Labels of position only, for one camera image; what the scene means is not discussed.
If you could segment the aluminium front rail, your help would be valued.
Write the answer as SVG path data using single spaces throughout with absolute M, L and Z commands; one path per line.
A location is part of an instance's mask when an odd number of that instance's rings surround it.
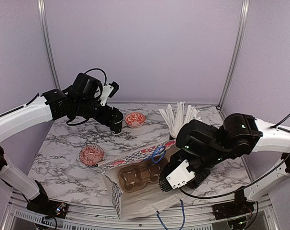
M 18 191 L 13 191 L 0 229 L 2 230 L 278 230 L 280 229 L 271 201 L 267 195 L 254 205 L 252 211 L 232 217 L 220 217 L 220 206 L 230 202 L 177 202 L 149 216 L 124 219 L 113 206 L 68 202 L 64 218 L 47 218 L 30 211 Z

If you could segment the bundle of white straws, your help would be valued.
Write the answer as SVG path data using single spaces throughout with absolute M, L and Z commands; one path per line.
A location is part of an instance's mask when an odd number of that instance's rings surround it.
M 174 135 L 178 135 L 180 129 L 190 121 L 202 121 L 199 110 L 192 105 L 188 105 L 185 109 L 185 102 L 177 102 L 176 113 L 170 104 L 167 105 L 166 109 L 159 109 L 159 112 L 168 126 L 169 133 Z

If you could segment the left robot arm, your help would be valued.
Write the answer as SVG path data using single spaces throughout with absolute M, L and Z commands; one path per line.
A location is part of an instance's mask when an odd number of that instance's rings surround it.
M 26 200 L 33 201 L 42 213 L 49 213 L 52 202 L 38 182 L 31 180 L 5 157 L 1 143 L 35 125 L 67 117 L 68 126 L 82 125 L 91 119 L 105 125 L 114 134 L 122 130 L 123 114 L 107 105 L 118 91 L 119 84 L 107 83 L 79 73 L 64 90 L 53 89 L 37 94 L 30 102 L 0 115 L 0 179 L 19 190 Z

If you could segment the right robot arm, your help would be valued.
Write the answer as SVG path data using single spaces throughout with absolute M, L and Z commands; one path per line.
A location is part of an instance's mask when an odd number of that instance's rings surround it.
M 240 113 L 226 117 L 219 128 L 191 120 L 180 129 L 176 147 L 179 150 L 160 175 L 160 179 L 166 179 L 160 183 L 165 191 L 199 187 L 212 167 L 228 159 L 235 160 L 251 152 L 281 153 L 268 172 L 234 192 L 234 201 L 229 204 L 234 215 L 254 204 L 274 185 L 290 178 L 290 127 L 281 126 L 281 122 L 274 125 Z

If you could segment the right aluminium frame post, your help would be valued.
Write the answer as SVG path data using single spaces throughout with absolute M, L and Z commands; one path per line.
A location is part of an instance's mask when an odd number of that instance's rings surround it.
M 240 18 L 239 18 L 237 36 L 234 43 L 234 50 L 233 50 L 232 58 L 230 61 L 229 69 L 227 72 L 225 84 L 222 90 L 222 94 L 218 103 L 218 107 L 220 110 L 222 110 L 223 106 L 225 105 L 226 98 L 231 88 L 232 80 L 234 78 L 236 64 L 238 61 L 238 57 L 239 57 L 243 40 L 244 40 L 244 36 L 245 36 L 249 7 L 250 7 L 250 0 L 243 0 L 242 6 L 241 6 L 241 13 L 240 13 Z

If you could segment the left aluminium frame post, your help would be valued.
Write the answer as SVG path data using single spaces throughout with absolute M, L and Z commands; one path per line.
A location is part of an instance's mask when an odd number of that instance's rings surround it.
M 39 13 L 39 19 L 40 19 L 40 24 L 41 24 L 41 30 L 43 34 L 43 41 L 45 45 L 45 51 L 46 51 L 46 56 L 47 56 L 47 61 L 49 64 L 51 76 L 53 83 L 57 89 L 60 89 L 60 83 L 56 71 L 56 66 L 54 62 L 54 57 L 52 53 L 52 47 L 51 47 L 51 42 L 50 42 L 50 36 L 49 36 L 49 31 L 48 31 L 48 23 L 47 23 L 47 16 L 46 16 L 46 10 L 45 10 L 45 1 L 44 0 L 38 0 L 38 13 Z

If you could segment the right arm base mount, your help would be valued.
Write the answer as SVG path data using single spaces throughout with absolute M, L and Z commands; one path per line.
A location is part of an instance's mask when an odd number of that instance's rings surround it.
M 231 201 L 212 206 L 213 214 L 216 220 L 228 219 L 254 211 L 255 202 L 237 202 Z

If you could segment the red patterned bowl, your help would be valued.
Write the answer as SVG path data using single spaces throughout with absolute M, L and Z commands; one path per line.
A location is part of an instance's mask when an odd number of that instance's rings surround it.
M 79 160 L 88 167 L 97 167 L 103 158 L 104 150 L 98 145 L 85 146 L 79 153 Z
M 145 122 L 145 115 L 139 112 L 132 112 L 125 116 L 124 118 L 126 124 L 130 128 L 141 127 Z

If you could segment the brown cardboard cup carrier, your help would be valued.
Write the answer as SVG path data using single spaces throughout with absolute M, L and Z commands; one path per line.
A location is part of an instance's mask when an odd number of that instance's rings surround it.
M 133 193 L 144 189 L 147 184 L 157 184 L 159 175 L 167 163 L 166 159 L 156 164 L 148 160 L 121 168 L 118 173 L 121 189 Z

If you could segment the aluminium frame post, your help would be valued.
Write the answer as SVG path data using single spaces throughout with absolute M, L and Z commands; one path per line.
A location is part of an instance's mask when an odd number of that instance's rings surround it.
M 230 61 L 229 69 L 227 72 L 225 84 L 222 90 L 222 94 L 218 103 L 218 107 L 220 110 L 222 110 L 223 106 L 225 105 L 226 98 L 231 88 L 232 80 L 234 78 L 236 64 L 238 61 L 238 57 L 239 57 L 243 40 L 244 40 L 244 36 L 245 36 L 249 7 L 250 7 L 250 0 L 243 0 L 242 6 L 241 6 L 241 13 L 240 13 L 240 18 L 239 18 L 237 36 L 234 43 L 234 50 L 233 50 L 232 58 Z
M 60 89 L 60 83 L 56 71 L 56 66 L 54 62 L 54 57 L 52 53 L 52 47 L 51 47 L 51 42 L 50 42 L 50 36 L 49 36 L 49 31 L 48 31 L 48 23 L 47 23 L 47 16 L 46 16 L 46 10 L 45 10 L 45 1 L 44 0 L 38 0 L 38 13 L 39 13 L 39 19 L 40 19 L 40 24 L 41 24 L 41 30 L 43 34 L 43 41 L 45 45 L 45 51 L 46 51 L 46 56 L 47 56 L 47 61 L 49 64 L 51 76 L 53 83 L 57 89 Z

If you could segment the blue checkered paper bag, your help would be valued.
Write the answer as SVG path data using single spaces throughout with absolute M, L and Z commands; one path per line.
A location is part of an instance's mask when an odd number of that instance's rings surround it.
M 175 141 L 169 140 L 98 164 L 120 220 L 157 214 L 185 198 L 179 190 L 163 192 L 158 184 L 163 167 L 177 150 Z

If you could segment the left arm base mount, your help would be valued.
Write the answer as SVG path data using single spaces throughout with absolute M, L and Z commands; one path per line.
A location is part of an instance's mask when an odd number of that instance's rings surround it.
M 68 204 L 49 199 L 34 199 L 28 202 L 26 208 L 36 213 L 64 219 L 67 215 Z

